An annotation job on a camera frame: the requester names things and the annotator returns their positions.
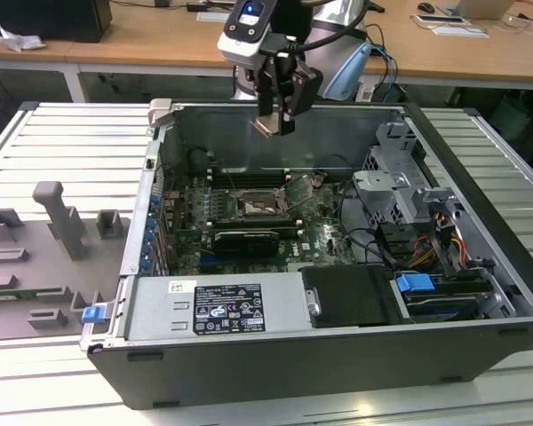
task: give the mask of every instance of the motherboard chip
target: motherboard chip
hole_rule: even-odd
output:
[[[279,210],[273,191],[244,191],[237,195],[242,216],[275,216]]]

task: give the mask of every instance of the paper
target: paper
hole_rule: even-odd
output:
[[[20,53],[22,49],[31,50],[45,47],[44,42],[37,35],[17,35],[6,31],[2,26],[0,26],[0,34],[0,43],[17,53]]]
[[[432,31],[438,36],[489,38],[481,28],[438,27],[432,28]]]

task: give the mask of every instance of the motherboard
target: motherboard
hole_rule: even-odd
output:
[[[173,179],[164,193],[177,275],[297,272],[354,264],[338,223],[340,183],[322,173]]]

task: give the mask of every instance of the white tissue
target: white tissue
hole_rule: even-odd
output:
[[[45,47],[42,39],[37,35],[17,35],[6,31],[0,26],[0,43],[5,44],[8,48],[20,53],[22,49],[40,49]]]

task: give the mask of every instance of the computer mouse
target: computer mouse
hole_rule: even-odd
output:
[[[430,3],[419,3],[417,8],[426,13],[434,13],[435,9]]]

